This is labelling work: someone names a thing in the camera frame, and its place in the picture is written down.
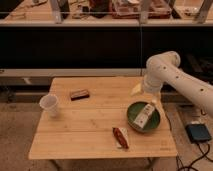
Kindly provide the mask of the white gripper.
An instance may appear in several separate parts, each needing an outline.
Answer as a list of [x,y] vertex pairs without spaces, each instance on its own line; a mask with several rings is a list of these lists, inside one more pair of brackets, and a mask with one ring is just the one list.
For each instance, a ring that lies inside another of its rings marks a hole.
[[[144,91],[147,92],[147,93],[157,93],[161,90],[161,88],[163,87],[163,82],[155,77],[152,77],[152,76],[149,76],[149,75],[146,75],[144,77],[144,80],[143,80],[143,88],[144,88]],[[142,89],[142,84],[141,83],[138,83],[132,90],[131,90],[131,93],[130,95],[131,96],[134,96],[134,95],[138,95],[138,94],[141,94],[143,92],[143,89]]]

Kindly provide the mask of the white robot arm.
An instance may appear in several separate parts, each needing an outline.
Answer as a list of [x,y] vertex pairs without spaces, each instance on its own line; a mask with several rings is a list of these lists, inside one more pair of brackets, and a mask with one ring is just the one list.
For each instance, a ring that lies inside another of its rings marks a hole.
[[132,89],[131,94],[156,94],[167,83],[213,118],[213,85],[180,70],[180,62],[180,56],[175,51],[151,56],[146,62],[143,80]]

